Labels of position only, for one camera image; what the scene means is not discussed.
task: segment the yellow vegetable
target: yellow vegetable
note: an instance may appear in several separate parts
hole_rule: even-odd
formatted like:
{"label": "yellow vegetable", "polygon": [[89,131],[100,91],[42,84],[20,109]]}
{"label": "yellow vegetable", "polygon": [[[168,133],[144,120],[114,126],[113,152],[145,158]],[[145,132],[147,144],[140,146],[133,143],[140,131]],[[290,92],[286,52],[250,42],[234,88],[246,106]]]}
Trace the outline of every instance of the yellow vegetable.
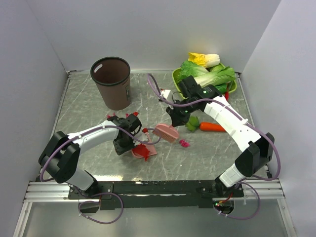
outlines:
{"label": "yellow vegetable", "polygon": [[221,62],[218,54],[200,54],[200,53],[189,53],[188,61],[193,62],[205,68],[214,67]]}

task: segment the green vegetable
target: green vegetable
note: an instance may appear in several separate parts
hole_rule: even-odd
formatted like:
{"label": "green vegetable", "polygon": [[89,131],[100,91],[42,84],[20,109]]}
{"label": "green vegetable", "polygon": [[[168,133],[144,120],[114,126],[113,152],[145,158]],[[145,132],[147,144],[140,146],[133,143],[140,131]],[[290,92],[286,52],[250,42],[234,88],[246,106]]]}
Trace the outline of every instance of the green vegetable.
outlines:
{"label": "green vegetable", "polygon": [[220,85],[235,80],[235,72],[231,67],[225,67],[221,70],[212,71],[198,77],[194,77],[197,84],[202,87],[207,85]]}
{"label": "green vegetable", "polygon": [[182,79],[187,78],[188,76],[193,76],[195,78],[206,73],[208,73],[206,68],[187,60],[181,65],[181,72],[178,77],[179,81],[176,81],[176,83],[178,84]]}
{"label": "green vegetable", "polygon": [[216,87],[216,89],[218,89],[222,94],[224,94],[224,93],[227,91],[227,84],[226,84],[226,83],[223,83],[223,84],[220,84],[220,85],[216,85],[215,87]]}
{"label": "green vegetable", "polygon": [[223,68],[225,68],[225,67],[223,67],[221,64],[219,64],[219,65],[217,65],[217,66],[211,67],[209,71],[210,71],[210,72],[214,72],[214,71],[221,70],[221,69],[223,69]]}
{"label": "green vegetable", "polygon": [[194,132],[195,130],[197,130],[199,128],[198,118],[195,116],[190,116],[189,121],[186,124],[186,128],[190,132]]}

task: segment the wastebasket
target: wastebasket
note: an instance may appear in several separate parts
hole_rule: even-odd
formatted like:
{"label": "wastebasket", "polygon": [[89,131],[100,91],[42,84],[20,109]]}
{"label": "wastebasket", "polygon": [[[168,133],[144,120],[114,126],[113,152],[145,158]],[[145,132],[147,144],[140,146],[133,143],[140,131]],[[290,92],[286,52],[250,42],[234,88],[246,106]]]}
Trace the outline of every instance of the wastebasket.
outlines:
{"label": "wastebasket", "polygon": [[93,64],[90,74],[109,109],[122,110],[130,104],[130,66],[124,59],[102,58]]}

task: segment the white wall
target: white wall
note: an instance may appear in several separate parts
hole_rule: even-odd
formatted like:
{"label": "white wall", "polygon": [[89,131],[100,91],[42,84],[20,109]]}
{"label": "white wall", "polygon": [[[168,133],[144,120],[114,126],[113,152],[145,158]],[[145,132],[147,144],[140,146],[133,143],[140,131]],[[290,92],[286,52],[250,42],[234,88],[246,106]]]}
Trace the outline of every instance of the white wall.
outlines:
{"label": "white wall", "polygon": [[66,70],[106,56],[175,69],[189,51],[242,72],[280,0],[27,0]]}
{"label": "white wall", "polygon": [[67,75],[24,0],[0,1],[0,32],[0,236],[9,237]]}
{"label": "white wall", "polygon": [[311,0],[281,1],[241,74],[255,124],[276,138],[300,237],[316,232],[315,9]]}

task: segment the gray floor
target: gray floor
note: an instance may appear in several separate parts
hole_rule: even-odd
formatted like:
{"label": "gray floor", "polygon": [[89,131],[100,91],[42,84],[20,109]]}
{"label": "gray floor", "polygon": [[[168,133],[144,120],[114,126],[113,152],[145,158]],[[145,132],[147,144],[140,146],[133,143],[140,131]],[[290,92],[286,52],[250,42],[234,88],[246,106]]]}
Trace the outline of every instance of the gray floor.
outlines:
{"label": "gray floor", "polygon": [[[172,88],[171,73],[154,74],[162,88]],[[148,88],[143,74],[132,75],[132,104],[117,115],[140,112],[143,126],[153,127],[159,122],[170,123],[164,112],[166,105],[157,102]],[[249,119],[242,91],[231,94],[229,102]],[[56,130],[65,133],[87,129],[106,119],[108,110],[103,104],[94,82],[88,74],[71,74]],[[208,116],[196,113],[201,121],[211,121]],[[102,144],[83,154],[79,167],[91,172],[98,180],[172,180],[214,179],[229,167],[239,150],[225,133],[190,133],[179,128],[181,138],[191,143],[182,148],[179,144],[161,142],[156,145],[158,155],[148,162],[130,154],[117,156],[111,142]],[[248,216],[257,208],[257,200],[235,203],[232,216]],[[93,217],[102,221],[113,220],[119,210],[99,211]],[[78,216],[78,204],[33,203],[24,231],[24,237],[55,236],[114,236],[114,237],[222,237],[222,236],[287,236],[277,200],[262,200],[258,215],[247,221],[218,216],[214,209],[197,207],[129,208],[111,225],[100,225]]]}
{"label": "gray floor", "polygon": [[[256,200],[236,201],[232,216],[251,215]],[[111,221],[119,210],[100,211],[93,218]],[[197,207],[130,208],[111,225],[78,216],[77,203],[34,203],[24,237],[285,237],[277,200],[263,200],[258,215],[247,221],[218,216]]]}
{"label": "gray floor", "polygon": [[[175,91],[171,72],[154,73],[160,88]],[[159,102],[147,84],[146,74],[131,74],[132,103],[116,112],[119,117],[125,113],[139,112],[143,127],[154,127],[158,123],[171,124],[165,112],[166,104]],[[229,102],[244,117],[250,119],[239,81],[237,90],[230,94]],[[89,74],[71,73],[70,82],[58,119],[56,131],[71,133],[88,129],[106,120],[114,111],[108,109]],[[200,121],[213,121],[202,112],[194,112]],[[118,156],[112,142],[101,144],[80,156],[78,166],[87,170],[98,180],[196,180],[215,179],[230,167],[240,154],[238,146],[227,133],[191,133],[186,127],[177,127],[180,139],[191,144],[181,147],[177,142],[161,141],[155,145],[157,155],[147,162],[127,152]]]}

